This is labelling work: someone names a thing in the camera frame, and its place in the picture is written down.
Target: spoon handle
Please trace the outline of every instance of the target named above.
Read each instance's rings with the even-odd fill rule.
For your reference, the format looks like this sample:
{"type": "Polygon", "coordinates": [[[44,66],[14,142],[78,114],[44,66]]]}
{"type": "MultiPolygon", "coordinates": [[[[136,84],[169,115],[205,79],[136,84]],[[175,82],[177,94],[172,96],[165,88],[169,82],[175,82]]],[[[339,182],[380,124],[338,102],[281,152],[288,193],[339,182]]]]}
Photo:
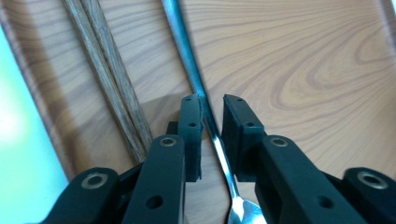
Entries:
{"type": "Polygon", "coordinates": [[[181,61],[183,62],[187,76],[190,80],[192,90],[194,93],[198,94],[201,99],[205,126],[218,154],[220,166],[225,175],[231,198],[234,199],[239,196],[238,188],[231,173],[230,163],[224,154],[224,145],[221,141],[219,129],[216,124],[215,117],[213,116],[210,103],[207,99],[205,86],[192,52],[189,35],[183,21],[178,1],[163,0],[163,7],[177,45],[178,53],[180,54],[181,61]]]}

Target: metal screw head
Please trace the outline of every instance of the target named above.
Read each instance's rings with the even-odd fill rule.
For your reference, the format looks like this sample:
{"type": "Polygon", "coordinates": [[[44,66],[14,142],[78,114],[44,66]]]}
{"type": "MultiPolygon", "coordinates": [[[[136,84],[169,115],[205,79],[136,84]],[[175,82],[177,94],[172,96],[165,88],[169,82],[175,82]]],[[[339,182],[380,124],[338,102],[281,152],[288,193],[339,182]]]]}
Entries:
{"type": "Polygon", "coordinates": [[[87,177],[85,177],[82,180],[81,186],[84,189],[99,189],[106,182],[107,182],[106,174],[94,173],[94,174],[87,175],[87,177]]]}
{"type": "Polygon", "coordinates": [[[373,189],[386,189],[388,187],[388,183],[385,180],[365,171],[358,173],[358,179],[361,183],[373,189]]]}
{"type": "Polygon", "coordinates": [[[271,138],[271,143],[276,147],[286,147],[288,145],[288,142],[286,140],[279,137],[271,138]]]}
{"type": "Polygon", "coordinates": [[[175,138],[171,137],[165,137],[161,139],[160,145],[163,147],[172,147],[177,143],[177,140],[175,138]]]}

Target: chopstick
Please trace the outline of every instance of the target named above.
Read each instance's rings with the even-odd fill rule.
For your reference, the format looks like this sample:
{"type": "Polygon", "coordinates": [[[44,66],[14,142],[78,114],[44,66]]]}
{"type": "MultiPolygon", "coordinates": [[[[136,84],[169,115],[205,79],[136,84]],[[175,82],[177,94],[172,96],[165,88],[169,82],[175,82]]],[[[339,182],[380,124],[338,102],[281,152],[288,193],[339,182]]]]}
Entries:
{"type": "Polygon", "coordinates": [[[64,4],[130,155],[140,163],[147,156],[152,136],[103,10],[96,0],[64,0],[64,4]]]}

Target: wood grain surface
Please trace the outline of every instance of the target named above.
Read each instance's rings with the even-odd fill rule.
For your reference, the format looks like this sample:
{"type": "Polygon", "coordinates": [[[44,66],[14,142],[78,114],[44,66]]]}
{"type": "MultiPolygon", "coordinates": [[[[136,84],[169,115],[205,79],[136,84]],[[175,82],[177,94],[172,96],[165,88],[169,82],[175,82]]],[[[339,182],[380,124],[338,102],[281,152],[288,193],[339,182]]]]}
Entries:
{"type": "MultiPolygon", "coordinates": [[[[100,1],[154,136],[191,94],[160,1],[100,1]]],[[[181,2],[218,124],[224,93],[321,170],[365,166],[396,178],[395,20],[389,1],[181,2]]],[[[69,178],[134,166],[61,1],[2,1],[0,20],[69,178]]],[[[187,184],[190,223],[229,206],[207,136],[203,179],[187,184]]],[[[253,184],[241,194],[257,202],[253,184]]]]}

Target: pair of chopsticks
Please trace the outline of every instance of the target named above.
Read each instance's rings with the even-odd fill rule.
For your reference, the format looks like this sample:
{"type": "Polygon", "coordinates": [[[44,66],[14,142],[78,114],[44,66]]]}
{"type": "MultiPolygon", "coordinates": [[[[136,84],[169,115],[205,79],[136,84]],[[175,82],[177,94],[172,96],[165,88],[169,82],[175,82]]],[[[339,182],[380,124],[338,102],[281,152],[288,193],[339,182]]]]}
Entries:
{"type": "Polygon", "coordinates": [[[97,0],[64,0],[93,72],[136,162],[145,160],[152,136],[97,0]]]}

